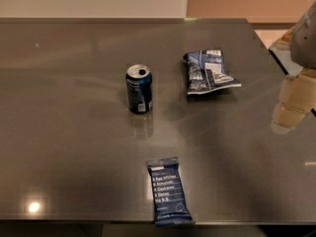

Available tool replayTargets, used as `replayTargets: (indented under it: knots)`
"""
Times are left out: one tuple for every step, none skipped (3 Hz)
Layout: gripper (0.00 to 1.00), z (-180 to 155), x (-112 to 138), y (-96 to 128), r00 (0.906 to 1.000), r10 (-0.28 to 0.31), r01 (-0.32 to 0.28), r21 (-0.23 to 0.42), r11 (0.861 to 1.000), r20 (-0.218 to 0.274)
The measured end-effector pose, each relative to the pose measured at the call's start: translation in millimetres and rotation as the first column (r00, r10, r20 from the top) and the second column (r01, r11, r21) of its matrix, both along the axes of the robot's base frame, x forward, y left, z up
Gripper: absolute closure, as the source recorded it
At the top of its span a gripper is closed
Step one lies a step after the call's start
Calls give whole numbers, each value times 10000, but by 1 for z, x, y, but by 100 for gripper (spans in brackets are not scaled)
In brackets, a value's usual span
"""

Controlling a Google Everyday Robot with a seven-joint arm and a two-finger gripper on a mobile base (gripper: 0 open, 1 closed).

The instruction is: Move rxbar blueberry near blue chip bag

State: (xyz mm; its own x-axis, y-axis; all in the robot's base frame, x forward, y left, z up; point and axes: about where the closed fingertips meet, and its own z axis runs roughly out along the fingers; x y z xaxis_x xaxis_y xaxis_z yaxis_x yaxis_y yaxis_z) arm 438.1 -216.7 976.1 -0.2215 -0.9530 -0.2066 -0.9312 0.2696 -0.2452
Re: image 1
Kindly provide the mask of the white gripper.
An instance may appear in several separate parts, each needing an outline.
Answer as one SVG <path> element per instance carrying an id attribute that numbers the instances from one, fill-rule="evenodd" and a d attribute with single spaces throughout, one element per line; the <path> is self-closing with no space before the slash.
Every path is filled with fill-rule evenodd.
<path id="1" fill-rule="evenodd" d="M 286 75 L 281 84 L 271 122 L 277 134 L 292 131 L 316 107 L 316 1 L 294 26 L 290 56 L 306 68 L 297 75 Z"/>

